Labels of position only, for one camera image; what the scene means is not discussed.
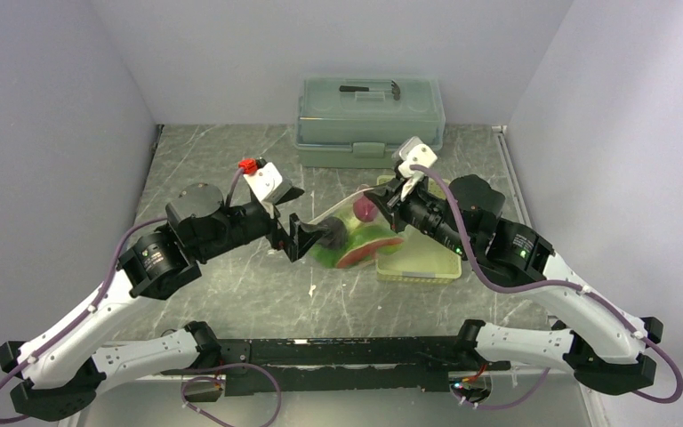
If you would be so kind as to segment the green cabbage leaf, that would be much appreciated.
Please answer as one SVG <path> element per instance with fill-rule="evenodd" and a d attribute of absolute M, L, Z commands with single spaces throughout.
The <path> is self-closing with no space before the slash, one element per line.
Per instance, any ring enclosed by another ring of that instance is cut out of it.
<path fill-rule="evenodd" d="M 333 263 L 338 260 L 344 250 L 350 249 L 354 245 L 354 240 L 362 238 L 404 238 L 379 222 L 365 223 L 354 217 L 350 219 L 329 216 L 322 220 L 319 225 L 327 226 L 329 233 L 310 248 L 309 255 L 318 264 L 328 269 L 336 269 Z"/>

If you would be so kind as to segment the clear dotted zip bag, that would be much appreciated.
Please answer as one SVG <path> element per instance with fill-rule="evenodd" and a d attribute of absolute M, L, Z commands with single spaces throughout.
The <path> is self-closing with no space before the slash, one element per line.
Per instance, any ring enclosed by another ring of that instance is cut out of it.
<path fill-rule="evenodd" d="M 378 208 L 366 198 L 369 189 L 367 184 L 360 185 L 354 193 L 310 221 L 312 225 L 328 225 L 333 229 L 308 251 L 316 264 L 346 270 L 402 248 L 405 236 L 392 230 Z"/>

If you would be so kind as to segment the watermelon slice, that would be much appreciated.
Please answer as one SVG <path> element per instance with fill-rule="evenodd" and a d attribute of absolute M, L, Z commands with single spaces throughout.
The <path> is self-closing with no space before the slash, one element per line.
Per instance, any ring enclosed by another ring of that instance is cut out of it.
<path fill-rule="evenodd" d="M 354 240 L 354 245 L 346 249 L 333 263 L 336 269 L 347 269 L 362 262 L 374 261 L 382 256 L 396 253 L 405 240 L 401 237 L 362 238 Z"/>

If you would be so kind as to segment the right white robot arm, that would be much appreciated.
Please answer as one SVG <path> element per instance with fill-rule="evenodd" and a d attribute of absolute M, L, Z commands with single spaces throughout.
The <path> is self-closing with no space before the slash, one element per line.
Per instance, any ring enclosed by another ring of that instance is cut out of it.
<path fill-rule="evenodd" d="M 517 294 L 557 319 L 553 330 L 464 322 L 454 346 L 458 364 L 520 362 L 557 369 L 606 395 L 642 394 L 655 382 L 647 355 L 663 323 L 617 308 L 575 274 L 533 229 L 502 217 L 504 195 L 474 174 L 442 183 L 396 177 L 366 192 L 392 229 L 413 228 L 458 254 L 498 294 Z"/>

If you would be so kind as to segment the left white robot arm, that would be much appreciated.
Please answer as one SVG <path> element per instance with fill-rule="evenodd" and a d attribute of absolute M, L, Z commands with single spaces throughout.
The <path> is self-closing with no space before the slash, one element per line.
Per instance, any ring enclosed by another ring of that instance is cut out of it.
<path fill-rule="evenodd" d="M 204 263 L 254 240 L 266 238 L 291 261 L 317 243 L 344 242 L 338 220 L 306 223 L 291 215 L 288 226 L 281 225 L 277 206 L 301 194 L 288 183 L 254 184 L 250 201 L 233 205 L 216 186 L 186 187 L 164 217 L 151 221 L 150 234 L 132 246 L 118 244 L 105 278 L 70 313 L 32 340 L 0 346 L 5 377 L 16 381 L 10 393 L 16 420 L 62 420 L 145 375 L 213 371 L 221 346 L 204 321 L 120 347 L 109 347 L 108 339 L 134 315 L 197 280 Z"/>

